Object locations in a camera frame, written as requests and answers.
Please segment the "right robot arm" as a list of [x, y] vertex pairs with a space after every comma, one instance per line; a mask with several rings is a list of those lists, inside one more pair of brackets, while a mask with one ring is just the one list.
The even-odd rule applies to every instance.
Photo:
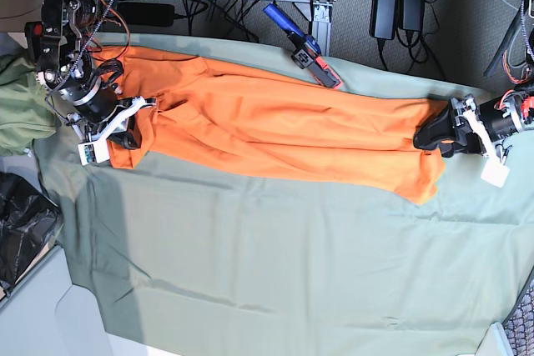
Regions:
[[27, 23], [25, 35], [37, 80], [46, 90], [45, 102], [55, 98], [73, 111], [57, 113], [75, 130], [82, 149], [96, 150], [96, 142], [116, 143], [127, 150], [141, 146], [135, 122], [138, 110], [152, 107], [154, 99], [121, 98], [119, 79], [124, 74], [120, 57], [104, 56], [96, 34], [110, 17], [115, 0], [43, 0], [41, 18]]

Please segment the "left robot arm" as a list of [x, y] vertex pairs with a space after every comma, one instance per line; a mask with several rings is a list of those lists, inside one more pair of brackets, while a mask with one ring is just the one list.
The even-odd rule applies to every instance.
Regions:
[[480, 154], [504, 163], [507, 138], [533, 129], [533, 0], [521, 0], [499, 48], [484, 75], [492, 75], [498, 63], [514, 84], [501, 96], [477, 104], [472, 95], [452, 98], [445, 108], [424, 122], [413, 137], [416, 148], [438, 149], [450, 158], [457, 153]]

